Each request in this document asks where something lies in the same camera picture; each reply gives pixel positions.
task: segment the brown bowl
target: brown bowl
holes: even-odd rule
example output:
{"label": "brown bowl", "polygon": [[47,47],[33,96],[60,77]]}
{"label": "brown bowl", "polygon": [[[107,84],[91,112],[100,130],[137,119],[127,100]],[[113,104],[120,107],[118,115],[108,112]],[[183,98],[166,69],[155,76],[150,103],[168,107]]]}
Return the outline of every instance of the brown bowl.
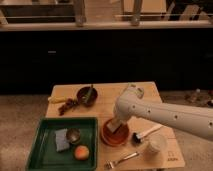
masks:
{"label": "brown bowl", "polygon": [[92,94],[90,96],[90,98],[88,99],[87,103],[85,103],[85,97],[89,91],[90,87],[83,87],[81,88],[78,93],[77,93],[77,99],[78,99],[78,103],[82,104],[86,107],[90,107],[92,105],[94,105],[97,97],[98,97],[98,92],[95,88],[92,89]]}
{"label": "brown bowl", "polygon": [[108,127],[107,124],[111,121],[112,119],[107,120],[103,127],[101,128],[101,138],[102,140],[110,146],[116,147],[120,145],[124,145],[129,137],[129,127],[127,124],[121,125],[118,130],[116,130],[115,133],[112,133]]}

